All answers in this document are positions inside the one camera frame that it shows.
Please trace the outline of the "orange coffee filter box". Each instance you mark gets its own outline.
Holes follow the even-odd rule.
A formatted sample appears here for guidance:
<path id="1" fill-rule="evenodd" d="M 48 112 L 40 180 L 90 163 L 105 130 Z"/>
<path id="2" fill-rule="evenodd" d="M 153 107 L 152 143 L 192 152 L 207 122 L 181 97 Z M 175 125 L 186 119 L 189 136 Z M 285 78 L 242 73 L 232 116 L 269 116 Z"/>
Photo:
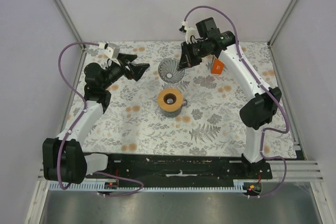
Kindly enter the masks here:
<path id="1" fill-rule="evenodd" d="M 211 74 L 220 76 L 224 71 L 225 64 L 215 58 L 212 63 Z"/>

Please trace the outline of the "grey glass carafe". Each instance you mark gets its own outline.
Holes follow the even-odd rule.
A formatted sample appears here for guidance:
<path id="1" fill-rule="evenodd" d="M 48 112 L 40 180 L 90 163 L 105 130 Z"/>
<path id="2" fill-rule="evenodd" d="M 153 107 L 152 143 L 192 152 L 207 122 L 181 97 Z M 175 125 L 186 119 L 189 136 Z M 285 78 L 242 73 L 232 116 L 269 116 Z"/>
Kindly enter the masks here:
<path id="1" fill-rule="evenodd" d="M 179 116 L 182 108 L 188 105 L 186 99 L 177 100 L 168 98 L 163 100 L 163 104 L 160 106 L 161 113 L 167 118 L 174 118 Z"/>

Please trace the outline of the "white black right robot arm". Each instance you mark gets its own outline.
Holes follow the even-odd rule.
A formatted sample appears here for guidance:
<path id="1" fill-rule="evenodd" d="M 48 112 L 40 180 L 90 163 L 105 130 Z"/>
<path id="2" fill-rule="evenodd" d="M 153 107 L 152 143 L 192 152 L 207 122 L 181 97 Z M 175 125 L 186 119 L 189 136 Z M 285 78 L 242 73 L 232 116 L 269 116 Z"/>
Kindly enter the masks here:
<path id="1" fill-rule="evenodd" d="M 236 36 L 231 31 L 221 32 L 213 18 L 204 19 L 190 27 L 182 22 L 180 31 L 185 34 L 181 44 L 179 70 L 199 65 L 202 59 L 213 55 L 233 74 L 242 88 L 246 104 L 240 109 L 239 116 L 246 126 L 246 145 L 240 172 L 248 179 L 259 173 L 258 162 L 262 130 L 272 121 L 277 112 L 277 104 L 282 93 L 278 87 L 272 88 L 266 83 L 243 55 Z"/>

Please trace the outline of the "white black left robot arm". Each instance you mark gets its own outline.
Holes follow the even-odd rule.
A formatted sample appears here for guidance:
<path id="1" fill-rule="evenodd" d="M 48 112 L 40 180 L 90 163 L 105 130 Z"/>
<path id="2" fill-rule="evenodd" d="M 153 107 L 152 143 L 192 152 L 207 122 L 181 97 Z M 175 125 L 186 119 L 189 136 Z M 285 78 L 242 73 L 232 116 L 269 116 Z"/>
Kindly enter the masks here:
<path id="1" fill-rule="evenodd" d="M 108 60 L 103 68 L 92 62 L 85 66 L 84 108 L 78 112 L 70 127 L 55 138 L 43 142 L 44 178 L 57 181 L 65 190 L 72 184 L 81 184 L 89 174 L 98 172 L 104 178 L 115 174 L 116 166 L 106 154 L 84 153 L 82 145 L 95 123 L 106 112 L 111 93 L 108 88 L 121 77 L 139 81 L 148 63 L 134 63 L 136 55 L 119 54 L 115 61 Z"/>

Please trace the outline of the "round wooden dripper stand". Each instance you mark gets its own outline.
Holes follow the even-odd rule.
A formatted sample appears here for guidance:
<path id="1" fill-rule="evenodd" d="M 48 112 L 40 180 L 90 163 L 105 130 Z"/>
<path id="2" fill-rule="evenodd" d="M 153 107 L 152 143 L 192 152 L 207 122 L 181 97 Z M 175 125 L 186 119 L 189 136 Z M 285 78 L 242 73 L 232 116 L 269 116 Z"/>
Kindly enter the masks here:
<path id="1" fill-rule="evenodd" d="M 183 95 L 178 89 L 167 88 L 157 95 L 158 106 L 165 112 L 175 112 L 182 107 Z"/>

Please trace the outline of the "grey ribbed glass dripper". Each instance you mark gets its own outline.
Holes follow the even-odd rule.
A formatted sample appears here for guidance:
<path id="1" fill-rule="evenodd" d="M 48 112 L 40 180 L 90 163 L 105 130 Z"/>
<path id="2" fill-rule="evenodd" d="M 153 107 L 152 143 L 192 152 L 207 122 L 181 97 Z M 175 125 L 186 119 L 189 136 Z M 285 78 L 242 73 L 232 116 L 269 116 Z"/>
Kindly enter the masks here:
<path id="1" fill-rule="evenodd" d="M 166 83 L 180 82 L 185 75 L 184 70 L 178 70 L 179 60 L 173 58 L 163 59 L 158 68 L 158 74 L 160 78 Z"/>

